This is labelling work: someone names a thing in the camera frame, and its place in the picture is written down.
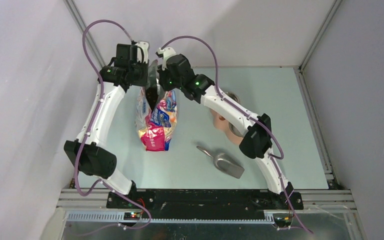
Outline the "colourful pet food bag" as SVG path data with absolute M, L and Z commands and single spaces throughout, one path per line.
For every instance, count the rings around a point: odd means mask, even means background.
M 157 60 L 150 63 L 147 84 L 140 88 L 136 103 L 136 132 L 144 149 L 149 152 L 168 151 L 178 123 L 176 92 L 164 91 L 159 85 L 158 66 Z M 160 90 L 160 101 L 153 111 L 146 100 L 145 90 L 149 87 L 158 87 Z

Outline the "metal food scoop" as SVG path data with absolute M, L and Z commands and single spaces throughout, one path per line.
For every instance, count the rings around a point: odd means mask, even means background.
M 224 152 L 212 154 L 204 147 L 198 145 L 196 148 L 205 155 L 209 156 L 212 159 L 214 167 L 220 172 L 236 179 L 240 179 L 242 177 L 245 169 L 228 154 Z

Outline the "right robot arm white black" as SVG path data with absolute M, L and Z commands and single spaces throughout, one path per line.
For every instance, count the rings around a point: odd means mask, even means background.
M 277 209 L 288 206 L 294 187 L 277 162 L 284 158 L 284 154 L 274 154 L 273 145 L 279 142 L 272 133 L 270 117 L 249 111 L 220 90 L 211 78 L 196 74 L 184 55 L 160 52 L 157 57 L 162 59 L 157 70 L 162 88 L 180 90 L 187 99 L 209 108 L 231 123 L 242 136 L 240 151 L 256 161 L 267 189 L 272 192 L 271 204 Z

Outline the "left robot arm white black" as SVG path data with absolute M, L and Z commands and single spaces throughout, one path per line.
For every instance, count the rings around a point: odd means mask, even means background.
M 63 150 L 74 166 L 74 182 L 83 173 L 95 177 L 118 201 L 133 208 L 138 194 L 131 190 L 133 181 L 117 168 L 117 156 L 107 150 L 107 138 L 119 104 L 132 86 L 143 87 L 148 78 L 149 43 L 132 41 L 117 44 L 116 55 L 97 71 L 97 90 L 87 119 L 75 140 L 67 140 Z

